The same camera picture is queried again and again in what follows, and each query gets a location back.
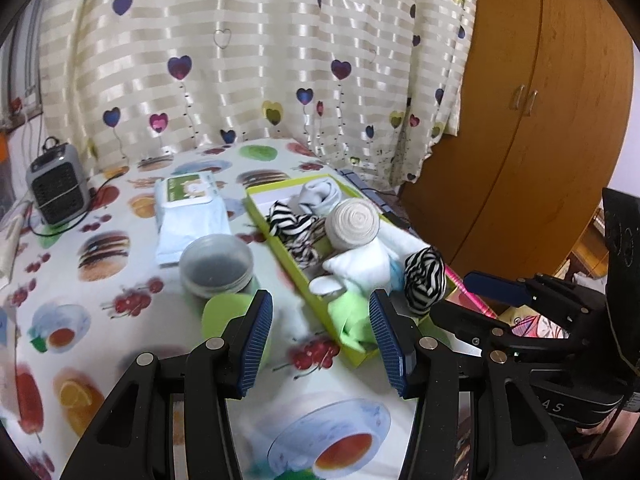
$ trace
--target printed tablecloth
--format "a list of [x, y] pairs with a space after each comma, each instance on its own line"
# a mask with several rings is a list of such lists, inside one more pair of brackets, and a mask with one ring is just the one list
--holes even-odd
[[[244, 477], [313, 480], [349, 474], [353, 480], [395, 480], [415, 402], [399, 399], [379, 358], [357, 369], [339, 354], [312, 364], [296, 358], [305, 349], [313, 353], [335, 344], [244, 209], [249, 183], [332, 171], [305, 147], [285, 139], [142, 161], [100, 191], [77, 228], [51, 238], [24, 230], [12, 283], [0, 295], [5, 306], [16, 307], [19, 333], [17, 386], [23, 413], [21, 420], [3, 420], [10, 436], [41, 479], [56, 479], [136, 355], [152, 351], [165, 358], [202, 342], [202, 305], [183, 293], [177, 267], [160, 268], [154, 260], [153, 185], [170, 174], [207, 170], [215, 174], [231, 229], [251, 248], [255, 276], [274, 303], [269, 361], [247, 397], [228, 402]], [[105, 174], [92, 179], [92, 186], [100, 186]], [[47, 232], [36, 210], [31, 224]], [[178, 405], [175, 462], [177, 474], [185, 478], [181, 427]]]

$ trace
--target metal handle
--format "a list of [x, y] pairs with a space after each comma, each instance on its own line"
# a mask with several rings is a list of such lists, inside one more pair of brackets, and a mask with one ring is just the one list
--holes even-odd
[[524, 91], [524, 85], [518, 86], [515, 92], [513, 93], [513, 99], [511, 100], [511, 105], [509, 108], [511, 110], [517, 110], [520, 108], [520, 98], [522, 97], [522, 92]]
[[536, 102], [536, 95], [538, 95], [538, 91], [534, 90], [533, 92], [531, 92], [529, 99], [527, 99], [526, 111], [524, 112], [524, 114], [527, 117], [531, 115], [531, 110], [533, 109], [533, 103]]

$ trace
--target curtain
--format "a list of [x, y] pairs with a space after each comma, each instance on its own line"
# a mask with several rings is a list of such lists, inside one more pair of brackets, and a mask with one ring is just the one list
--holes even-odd
[[293, 137], [370, 185], [455, 133], [476, 0], [46, 0], [47, 130], [89, 167]]

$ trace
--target wardrobe door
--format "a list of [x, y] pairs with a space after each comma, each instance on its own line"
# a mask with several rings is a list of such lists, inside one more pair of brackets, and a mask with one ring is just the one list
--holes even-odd
[[[513, 140], [533, 72], [541, 0], [478, 0], [457, 137], [433, 147], [401, 203], [450, 262], [476, 221]], [[515, 108], [520, 94], [520, 103]]]
[[494, 190], [453, 260], [457, 272], [513, 279], [556, 271], [618, 160], [633, 71], [631, 38], [606, 0], [543, 0], [526, 111]]

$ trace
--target metal bolt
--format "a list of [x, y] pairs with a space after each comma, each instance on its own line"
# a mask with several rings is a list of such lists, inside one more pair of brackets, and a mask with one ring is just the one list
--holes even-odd
[[211, 337], [207, 339], [205, 345], [209, 350], [218, 350], [225, 345], [225, 340], [221, 337]]
[[147, 366], [149, 364], [151, 364], [154, 360], [154, 355], [150, 354], [149, 352], [144, 352], [143, 354], [140, 354], [137, 358], [136, 358], [136, 362], [140, 365], [140, 366]]
[[489, 357], [491, 358], [491, 361], [498, 363], [499, 365], [503, 365], [507, 362], [507, 354], [502, 350], [494, 350], [489, 354]]
[[438, 341], [433, 337], [422, 337], [419, 343], [425, 350], [435, 350], [438, 347]]

